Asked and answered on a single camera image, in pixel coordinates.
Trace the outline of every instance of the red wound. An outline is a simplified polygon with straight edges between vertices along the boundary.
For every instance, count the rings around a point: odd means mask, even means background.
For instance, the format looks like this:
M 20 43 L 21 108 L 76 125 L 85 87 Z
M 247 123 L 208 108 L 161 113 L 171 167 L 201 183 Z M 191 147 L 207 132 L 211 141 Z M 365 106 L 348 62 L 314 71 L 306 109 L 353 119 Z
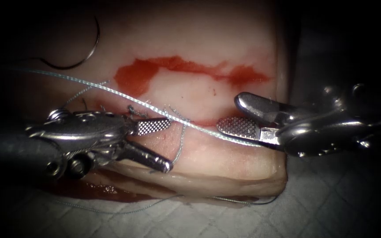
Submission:
M 209 75 L 216 81 L 225 81 L 237 87 L 269 80 L 265 74 L 255 72 L 252 66 L 237 65 L 229 73 L 224 73 L 222 70 L 226 66 L 226 61 L 216 66 L 207 66 L 183 60 L 179 56 L 136 59 L 132 65 L 120 67 L 114 79 L 120 91 L 132 97 L 139 97 L 149 90 L 149 82 L 158 73 L 160 67 L 176 72 Z

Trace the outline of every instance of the blood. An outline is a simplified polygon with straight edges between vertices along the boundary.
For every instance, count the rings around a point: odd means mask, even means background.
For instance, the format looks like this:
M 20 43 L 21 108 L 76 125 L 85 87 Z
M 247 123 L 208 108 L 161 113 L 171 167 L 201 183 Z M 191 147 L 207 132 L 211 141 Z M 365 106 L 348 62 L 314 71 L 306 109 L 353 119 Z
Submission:
M 99 169 L 92 171 L 101 177 L 106 177 L 110 179 L 110 183 L 115 184 L 117 182 L 124 183 L 135 183 L 139 187 L 145 187 L 147 189 L 155 190 L 159 193 L 165 193 L 169 196 L 176 195 L 176 192 L 152 183 L 144 182 L 137 180 L 135 178 L 130 178 L 113 171 Z M 77 199 L 100 199 L 108 201 L 117 201 L 117 202 L 137 202 L 154 199 L 152 196 L 147 194 L 132 193 L 125 190 L 120 190 L 112 185 L 106 184 L 92 184 L 89 182 L 76 179 L 67 179 L 62 177 L 56 183 L 44 184 L 40 187 L 43 191 L 49 193 L 64 196 L 72 197 Z M 238 201 L 256 201 L 257 198 L 249 196 L 234 196 L 234 197 L 223 197 L 227 199 L 233 199 Z
M 180 56 L 135 59 L 131 65 L 120 67 L 114 79 L 119 89 L 132 97 L 139 97 L 148 92 L 149 82 L 161 67 L 170 71 L 209 75 L 215 81 L 224 81 L 238 88 L 248 83 L 265 82 L 270 79 L 265 74 L 256 72 L 253 66 L 243 64 L 234 66 L 229 73 L 224 73 L 227 65 L 227 61 L 215 66 L 203 65 L 183 60 Z

